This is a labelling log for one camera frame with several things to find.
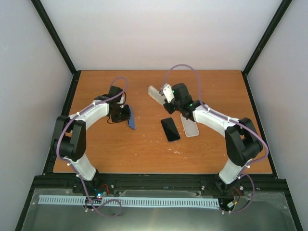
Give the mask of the black frame post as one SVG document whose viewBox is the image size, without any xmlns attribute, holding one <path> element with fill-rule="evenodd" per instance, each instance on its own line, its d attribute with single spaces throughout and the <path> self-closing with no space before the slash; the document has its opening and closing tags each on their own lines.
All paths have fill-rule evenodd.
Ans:
<svg viewBox="0 0 308 231">
<path fill-rule="evenodd" d="M 275 29 L 277 28 L 278 24 L 282 20 L 284 14 L 288 10 L 289 6 L 291 5 L 292 0 L 282 0 L 279 7 L 277 8 L 275 14 L 273 15 L 271 21 L 269 22 L 265 32 L 263 33 L 260 41 L 258 42 L 256 48 L 254 49 L 250 59 L 248 60 L 245 68 L 242 71 L 244 77 L 247 77 L 250 71 L 252 70 L 254 64 L 258 60 L 259 56 L 261 55 L 263 49 L 265 48 L 267 42 L 271 38 L 272 34 L 274 33 Z"/>
<path fill-rule="evenodd" d="M 52 38 L 54 44 L 56 45 L 60 55 L 62 56 L 66 66 L 68 67 L 69 71 L 72 75 L 74 75 L 77 70 L 69 57 L 68 52 L 66 51 L 50 17 L 48 16 L 48 13 L 46 12 L 42 2 L 40 0 L 31 0 L 35 10 L 37 11 L 40 19 L 42 20 L 45 28 L 47 29 L 50 37 Z"/>
</svg>

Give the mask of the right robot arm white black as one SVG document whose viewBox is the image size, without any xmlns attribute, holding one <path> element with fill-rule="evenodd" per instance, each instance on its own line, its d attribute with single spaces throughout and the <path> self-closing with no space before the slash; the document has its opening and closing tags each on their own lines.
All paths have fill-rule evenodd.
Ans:
<svg viewBox="0 0 308 231">
<path fill-rule="evenodd" d="M 263 150 L 260 137 L 249 118 L 227 117 L 200 101 L 194 101 L 184 83 L 174 86 L 164 84 L 159 94 L 164 99 L 164 108 L 170 114 L 179 111 L 187 124 L 203 124 L 225 138 L 228 160 L 215 180 L 215 187 L 220 193 L 236 181 Z"/>
</svg>

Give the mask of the black right frame post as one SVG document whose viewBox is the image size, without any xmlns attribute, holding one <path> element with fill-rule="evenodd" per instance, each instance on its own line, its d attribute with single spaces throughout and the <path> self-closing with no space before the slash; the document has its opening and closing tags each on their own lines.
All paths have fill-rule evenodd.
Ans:
<svg viewBox="0 0 308 231">
<path fill-rule="evenodd" d="M 247 77 L 250 71 L 252 70 L 254 64 L 258 60 L 259 56 L 261 55 L 263 49 L 265 48 L 267 42 L 271 38 L 272 34 L 274 33 L 275 29 L 277 28 L 278 24 L 282 20 L 284 14 L 288 10 L 289 6 L 291 5 L 292 0 L 282 0 L 279 7 L 277 8 L 275 14 L 273 15 L 271 21 L 269 22 L 265 32 L 263 33 L 260 41 L 258 42 L 256 48 L 254 49 L 250 59 L 248 60 L 245 68 L 242 71 L 244 77 Z"/>
</svg>

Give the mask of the black smartphone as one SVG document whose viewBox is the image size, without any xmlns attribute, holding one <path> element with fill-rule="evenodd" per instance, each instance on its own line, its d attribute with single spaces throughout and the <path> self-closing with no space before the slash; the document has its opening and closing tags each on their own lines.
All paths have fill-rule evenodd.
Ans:
<svg viewBox="0 0 308 231">
<path fill-rule="evenodd" d="M 178 141 L 180 139 L 180 134 L 174 123 L 173 118 L 165 118 L 161 120 L 161 125 L 166 135 L 168 142 Z"/>
</svg>

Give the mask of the black left frame post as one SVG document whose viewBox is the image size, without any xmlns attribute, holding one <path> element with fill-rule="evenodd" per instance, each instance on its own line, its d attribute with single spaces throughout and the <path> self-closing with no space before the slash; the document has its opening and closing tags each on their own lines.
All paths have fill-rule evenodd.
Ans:
<svg viewBox="0 0 308 231">
<path fill-rule="evenodd" d="M 37 11 L 40 19 L 42 20 L 45 28 L 47 29 L 50 37 L 52 38 L 54 44 L 56 45 L 60 55 L 62 56 L 66 66 L 68 67 L 69 71 L 72 75 L 74 75 L 77 70 L 69 57 L 68 52 L 66 51 L 50 17 L 48 16 L 48 13 L 46 12 L 42 2 L 40 0 L 31 0 L 35 10 Z"/>
</svg>

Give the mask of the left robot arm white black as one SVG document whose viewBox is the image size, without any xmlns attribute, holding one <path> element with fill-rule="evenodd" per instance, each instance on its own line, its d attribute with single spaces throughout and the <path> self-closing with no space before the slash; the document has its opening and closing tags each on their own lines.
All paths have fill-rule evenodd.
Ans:
<svg viewBox="0 0 308 231">
<path fill-rule="evenodd" d="M 87 129 L 103 117 L 107 117 L 110 124 L 130 120 L 131 110 L 126 98 L 123 89 L 111 86 L 107 94 L 96 97 L 80 112 L 70 116 L 61 115 L 56 120 L 51 146 L 57 158 L 66 161 L 77 177 L 84 180 L 83 188 L 88 193 L 96 193 L 100 181 L 95 178 L 97 169 L 85 154 Z"/>
</svg>

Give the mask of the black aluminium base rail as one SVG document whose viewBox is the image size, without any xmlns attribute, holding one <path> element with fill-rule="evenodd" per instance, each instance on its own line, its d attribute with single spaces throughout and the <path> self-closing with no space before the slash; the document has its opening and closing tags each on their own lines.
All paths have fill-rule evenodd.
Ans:
<svg viewBox="0 0 308 231">
<path fill-rule="evenodd" d="M 233 193 L 244 194 L 252 190 L 257 193 L 279 192 L 290 195 L 286 181 L 272 174 L 252 174 L 250 177 L 243 177 L 225 187 L 223 191 L 216 188 L 215 179 L 213 174 L 99 174 L 93 181 L 87 181 L 86 186 L 91 196 L 105 188 L 109 189 L 110 194 L 126 190 L 189 191 L 214 198 L 227 198 Z"/>
</svg>

